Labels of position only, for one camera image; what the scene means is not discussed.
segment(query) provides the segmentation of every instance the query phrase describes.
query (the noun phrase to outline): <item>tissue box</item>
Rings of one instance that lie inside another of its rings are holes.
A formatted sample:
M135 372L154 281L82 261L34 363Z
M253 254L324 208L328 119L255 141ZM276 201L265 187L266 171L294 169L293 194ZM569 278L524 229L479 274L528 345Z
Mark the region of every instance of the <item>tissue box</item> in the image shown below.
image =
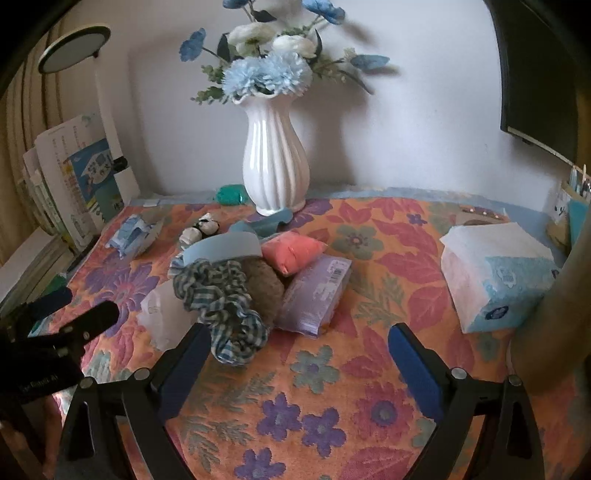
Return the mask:
M330 323L351 275L351 260L321 255L294 277L275 326L317 338Z
M464 333L519 326L558 275L550 249L517 223L458 226L441 242L441 270Z

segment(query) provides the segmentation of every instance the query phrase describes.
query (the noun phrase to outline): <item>curtain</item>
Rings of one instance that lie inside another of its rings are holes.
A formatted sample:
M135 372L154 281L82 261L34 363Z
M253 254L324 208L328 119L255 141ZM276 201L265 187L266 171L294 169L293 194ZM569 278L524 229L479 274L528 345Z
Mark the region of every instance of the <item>curtain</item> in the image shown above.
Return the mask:
M55 233L29 193L22 156L37 135L63 122L59 74L37 71L41 53L59 38L62 23L31 50L0 100L0 265L37 226Z
M6 111L6 105L5 95L0 100L0 112ZM0 116L0 265L27 239L33 227L17 195L8 154L6 117Z

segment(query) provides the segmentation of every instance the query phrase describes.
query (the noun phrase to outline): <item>stack of books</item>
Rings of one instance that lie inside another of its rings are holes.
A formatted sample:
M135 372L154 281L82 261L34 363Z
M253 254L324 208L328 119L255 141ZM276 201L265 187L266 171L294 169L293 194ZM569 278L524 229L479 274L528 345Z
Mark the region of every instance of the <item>stack of books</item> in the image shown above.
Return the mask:
M0 267L0 318L21 303L41 297L73 260L74 254L59 235L49 235L37 228Z
M100 116L80 115L40 134L23 179L41 226L83 251L123 208Z

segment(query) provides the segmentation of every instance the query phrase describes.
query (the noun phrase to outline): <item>small pink cushion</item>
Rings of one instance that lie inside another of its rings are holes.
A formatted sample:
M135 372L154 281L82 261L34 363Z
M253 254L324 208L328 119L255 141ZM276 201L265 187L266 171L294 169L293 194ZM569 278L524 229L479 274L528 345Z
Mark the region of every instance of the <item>small pink cushion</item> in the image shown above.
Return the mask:
M289 277L308 266L328 245L295 232L285 232L261 245L262 256L282 275Z

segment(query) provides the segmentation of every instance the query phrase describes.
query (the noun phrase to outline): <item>ribbed vase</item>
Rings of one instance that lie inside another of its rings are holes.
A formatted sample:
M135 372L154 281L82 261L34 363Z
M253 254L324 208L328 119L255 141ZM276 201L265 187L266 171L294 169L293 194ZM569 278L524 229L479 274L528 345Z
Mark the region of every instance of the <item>ribbed vase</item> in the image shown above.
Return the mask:
M294 212L306 202L310 167L290 120L293 95L256 93L235 100L248 115L242 166L244 186L256 211L269 216L283 208Z

